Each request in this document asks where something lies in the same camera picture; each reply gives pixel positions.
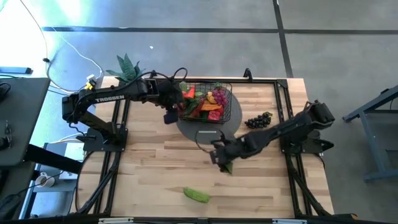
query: wire basket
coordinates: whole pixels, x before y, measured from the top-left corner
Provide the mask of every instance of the wire basket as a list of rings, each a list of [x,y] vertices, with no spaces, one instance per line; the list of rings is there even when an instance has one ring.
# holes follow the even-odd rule
[[[216,85],[221,85],[220,88],[224,90],[225,98],[228,103],[224,107],[224,114],[220,116],[219,120],[205,119],[205,118],[190,118],[188,116],[180,115],[180,119],[183,121],[197,121],[202,123],[216,123],[224,124],[231,118],[231,100],[232,100],[232,85],[229,83],[215,83],[215,82],[201,82],[201,83],[187,83],[188,89],[195,87],[195,92],[204,93],[203,97],[209,92],[213,91]]]

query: gray disc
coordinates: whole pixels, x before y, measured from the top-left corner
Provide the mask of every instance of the gray disc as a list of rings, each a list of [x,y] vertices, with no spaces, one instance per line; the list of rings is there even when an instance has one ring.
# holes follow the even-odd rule
[[[239,126],[242,122],[242,109],[239,105],[238,100],[232,94],[231,97],[231,118],[229,121],[224,124],[213,124],[213,123],[201,123],[195,121],[182,121],[179,120],[177,122],[177,127],[181,131],[181,133],[190,139],[191,141],[195,141],[195,135],[197,131],[214,131],[216,129],[220,129],[227,139],[231,139],[235,132],[239,129]],[[215,139],[204,139],[203,136],[198,138],[198,143],[208,144],[210,140]]]

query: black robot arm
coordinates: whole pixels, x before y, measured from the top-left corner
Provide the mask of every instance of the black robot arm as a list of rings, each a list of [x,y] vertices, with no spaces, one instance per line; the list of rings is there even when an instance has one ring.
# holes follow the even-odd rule
[[[291,144],[299,144],[311,131],[328,128],[334,120],[326,104],[318,101],[307,103],[304,110],[292,119],[270,129],[251,131],[233,140],[222,138],[213,141],[215,150],[210,152],[211,161],[224,166],[238,157],[246,159],[260,153],[272,140],[283,136],[290,138]]]
[[[118,129],[116,124],[107,123],[87,111],[88,107],[97,103],[117,100],[132,100],[154,103],[166,109],[166,124],[178,120],[176,106],[183,102],[182,92],[173,79],[138,78],[122,86],[111,86],[92,90],[80,90],[62,98],[62,118],[71,123],[81,122],[101,133],[107,142],[117,142]]]

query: concrete floor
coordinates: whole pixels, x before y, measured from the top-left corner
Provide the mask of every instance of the concrete floor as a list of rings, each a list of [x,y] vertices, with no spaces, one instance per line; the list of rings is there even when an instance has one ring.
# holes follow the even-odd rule
[[[69,0],[24,1],[41,26],[260,28],[276,29],[272,0]],[[395,0],[279,0],[285,29],[398,29]],[[41,34],[19,1],[0,12],[2,65],[29,66],[43,77],[45,47]],[[278,34],[46,32],[54,80],[77,89],[98,69],[80,58],[59,37],[105,70],[118,70],[116,55],[128,53],[142,68],[190,75],[241,76],[249,67],[256,77],[286,77]],[[293,75],[304,78],[310,100],[324,101],[337,118],[322,131],[335,143],[325,153],[326,175],[336,213],[360,219],[397,222],[398,179],[364,183],[376,170],[360,121],[340,118],[397,85],[396,35],[286,35]],[[48,93],[32,143],[73,134],[60,117],[60,95]],[[52,198],[64,198],[53,195]],[[58,215],[35,205],[38,215]]]

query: wooden table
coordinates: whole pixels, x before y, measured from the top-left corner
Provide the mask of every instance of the wooden table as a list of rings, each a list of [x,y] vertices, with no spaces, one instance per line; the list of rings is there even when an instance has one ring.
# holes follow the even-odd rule
[[[105,77],[103,87],[117,85]],[[288,79],[294,114],[307,101],[304,80]],[[279,122],[274,88],[270,84],[233,84],[233,93],[243,111],[243,120],[235,136],[248,132],[244,121],[265,111]],[[114,102],[98,104],[96,115],[111,121]],[[233,175],[219,172],[209,155],[197,148],[177,128],[163,122],[165,110],[151,103],[131,102],[127,128],[129,137],[119,166],[112,216],[129,217],[293,217],[292,199],[284,156],[279,141],[249,159],[236,159]],[[104,153],[94,153],[85,164],[79,183],[80,206],[98,185]],[[307,184],[324,208],[333,213],[322,162],[304,154]],[[211,195],[209,203],[193,201],[183,194],[191,187]],[[300,208],[304,211],[301,191]],[[102,207],[106,204],[104,194]]]

